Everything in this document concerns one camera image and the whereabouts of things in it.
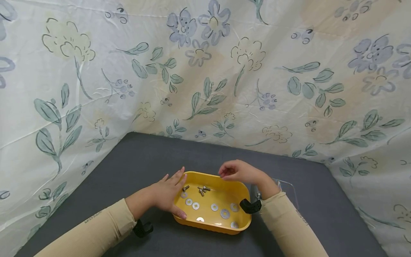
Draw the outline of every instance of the plastic tray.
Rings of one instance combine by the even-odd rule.
[[[177,216],[174,219],[182,224],[200,229],[235,235],[248,228],[251,223],[251,215],[246,214],[240,208],[240,201],[250,200],[248,188],[241,182],[224,181],[219,176],[204,174],[195,171],[187,171],[187,180],[184,186],[190,187],[178,194],[174,199],[174,204],[181,208],[187,219],[183,220]],[[206,186],[211,189],[201,196],[197,187]],[[186,200],[191,199],[192,204],[187,205]],[[216,204],[218,210],[212,210],[212,205]],[[226,209],[229,218],[224,219],[221,213]]]

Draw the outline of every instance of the metal washer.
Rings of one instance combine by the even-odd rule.
[[[185,200],[185,204],[188,205],[188,206],[190,206],[190,205],[193,204],[193,200],[191,200],[191,198],[187,198],[187,199]]]
[[[237,229],[237,228],[238,228],[237,222],[233,221],[233,222],[231,223],[231,227],[234,228],[234,229]]]
[[[221,215],[221,217],[223,218],[223,219],[228,219],[228,218],[230,218],[230,212],[227,210],[227,209],[222,209],[221,211],[220,211],[220,215]]]
[[[230,204],[230,209],[231,209],[233,212],[238,212],[238,205],[235,204],[235,203],[232,203],[232,204]]]
[[[211,209],[212,209],[213,211],[218,211],[218,205],[212,204],[212,205],[211,205]]]
[[[200,204],[198,202],[193,203],[192,205],[194,210],[198,210],[200,208]]]

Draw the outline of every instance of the sleeve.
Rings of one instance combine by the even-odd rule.
[[[285,256],[328,256],[317,236],[284,192],[262,200],[260,214]]]
[[[35,257],[100,257],[128,236],[135,225],[122,199],[59,237]]]

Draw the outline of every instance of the floral curtain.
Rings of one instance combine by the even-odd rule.
[[[411,256],[410,11],[0,0],[0,255],[135,131],[321,162],[389,256]]]

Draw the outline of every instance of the dark gray mat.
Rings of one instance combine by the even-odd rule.
[[[224,161],[232,159],[292,183],[299,211],[329,256],[387,256],[322,164],[138,133],[123,138],[17,256],[33,256],[94,213],[183,165],[187,171],[216,174]],[[283,256],[259,214],[236,236],[180,225],[171,214],[156,209],[142,220],[154,224],[153,233],[144,239],[131,234],[104,256]]]

